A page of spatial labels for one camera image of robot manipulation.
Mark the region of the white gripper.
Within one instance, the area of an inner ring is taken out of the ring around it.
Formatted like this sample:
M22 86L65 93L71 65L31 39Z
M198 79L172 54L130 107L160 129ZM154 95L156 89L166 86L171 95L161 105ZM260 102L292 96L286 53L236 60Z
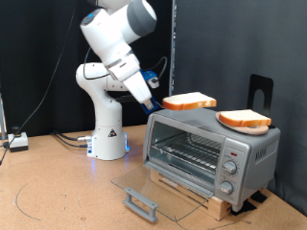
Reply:
M147 109L154 107L151 101L151 91L140 72L136 72L134 75L125 79L123 84L140 104L144 104Z

